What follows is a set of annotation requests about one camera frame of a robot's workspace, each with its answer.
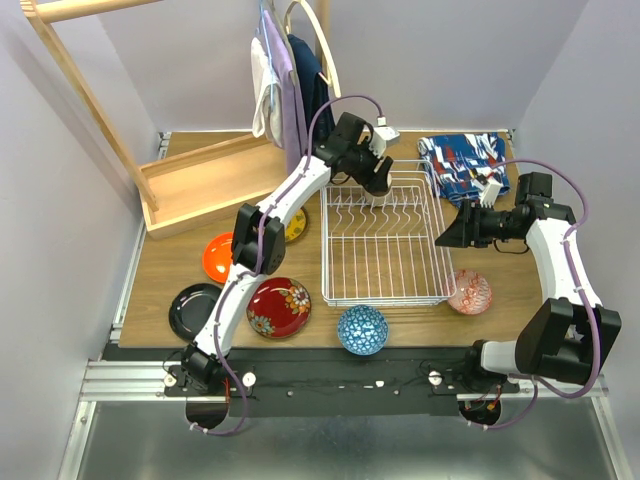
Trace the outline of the red white patterned bowl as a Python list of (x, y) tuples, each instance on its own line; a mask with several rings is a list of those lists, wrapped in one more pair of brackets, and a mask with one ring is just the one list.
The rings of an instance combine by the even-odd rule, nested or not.
[(489, 309), (493, 292), (487, 279), (480, 273), (460, 269), (447, 278), (451, 292), (448, 305), (460, 314), (479, 315)]

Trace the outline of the white wire dish rack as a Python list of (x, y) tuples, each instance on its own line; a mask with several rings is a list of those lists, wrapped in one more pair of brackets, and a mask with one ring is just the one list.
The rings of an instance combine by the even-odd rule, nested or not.
[(397, 160), (391, 187), (374, 197), (355, 181), (325, 186), (321, 292), (332, 307), (435, 306), (454, 290), (439, 187), (420, 160)]

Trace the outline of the white brown metal cup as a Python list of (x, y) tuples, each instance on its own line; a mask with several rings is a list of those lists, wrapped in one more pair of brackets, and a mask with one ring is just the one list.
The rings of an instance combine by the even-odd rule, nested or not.
[(392, 177), (389, 172), (377, 178), (374, 185), (365, 191), (366, 202), (369, 206), (379, 208), (385, 205), (390, 195)]

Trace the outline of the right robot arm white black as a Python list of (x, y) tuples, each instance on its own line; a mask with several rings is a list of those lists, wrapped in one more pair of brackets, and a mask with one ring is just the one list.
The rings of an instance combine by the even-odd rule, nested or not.
[(439, 247), (482, 248), (494, 241), (522, 240), (535, 259), (543, 303), (511, 342), (479, 340), (460, 379), (480, 392), (497, 377), (534, 377), (590, 389), (621, 330), (617, 311), (607, 309), (590, 286), (576, 242), (580, 225), (572, 209), (552, 198), (551, 175), (523, 174), (514, 207), (496, 211), (463, 201)]

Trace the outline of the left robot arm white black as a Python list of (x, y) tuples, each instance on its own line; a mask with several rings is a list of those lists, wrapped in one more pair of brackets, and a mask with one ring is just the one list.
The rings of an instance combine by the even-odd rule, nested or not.
[(344, 174), (372, 196), (383, 197), (391, 186), (388, 147), (399, 132), (383, 116), (375, 126), (344, 113), (331, 134), (311, 143), (298, 166), (268, 197), (245, 204), (237, 213), (230, 273), (210, 315), (181, 355), (188, 384), (201, 395), (214, 393), (221, 380), (234, 377), (226, 357), (234, 332), (258, 287), (282, 264), (285, 230), (293, 215), (338, 174)]

